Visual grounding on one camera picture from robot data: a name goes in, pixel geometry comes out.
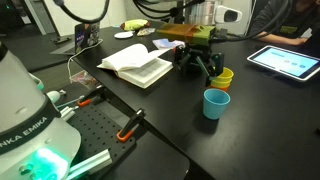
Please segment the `franka emika robot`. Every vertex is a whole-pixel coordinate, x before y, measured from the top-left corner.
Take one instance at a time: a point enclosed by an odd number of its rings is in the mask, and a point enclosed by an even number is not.
[[[95,23],[105,16],[109,0],[94,20],[73,15],[61,0],[55,3],[74,20]],[[0,179],[70,179],[70,165],[81,143],[79,131],[62,120],[49,97],[1,42],[0,82]]]

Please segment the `yellow cup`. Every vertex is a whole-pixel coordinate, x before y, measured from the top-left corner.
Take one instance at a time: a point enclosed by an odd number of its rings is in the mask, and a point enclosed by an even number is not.
[[[231,71],[231,69],[224,67],[223,73],[221,73],[219,76],[213,77],[213,80],[217,82],[231,82],[233,75],[234,73]]]
[[[218,87],[218,88],[225,88],[225,87],[230,86],[231,81],[232,81],[232,79],[225,80],[224,82],[217,81],[217,80],[212,80],[211,81],[211,86]]]

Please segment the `open book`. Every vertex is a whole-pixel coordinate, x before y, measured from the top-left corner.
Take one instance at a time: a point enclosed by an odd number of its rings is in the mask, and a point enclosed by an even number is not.
[[[148,53],[144,45],[135,44],[103,59],[97,67],[114,70],[118,77],[147,88],[172,69],[171,62],[158,58],[166,51],[168,49]]]

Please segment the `green light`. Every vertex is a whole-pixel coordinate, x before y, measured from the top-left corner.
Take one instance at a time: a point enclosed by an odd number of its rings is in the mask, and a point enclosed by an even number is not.
[[[41,179],[56,180],[65,176],[68,162],[50,149],[42,148],[35,152],[34,162],[41,164]]]

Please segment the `tablet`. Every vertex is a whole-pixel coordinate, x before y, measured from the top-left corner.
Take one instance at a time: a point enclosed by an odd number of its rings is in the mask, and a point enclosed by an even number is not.
[[[298,81],[307,81],[320,70],[320,59],[274,46],[266,46],[247,59]]]

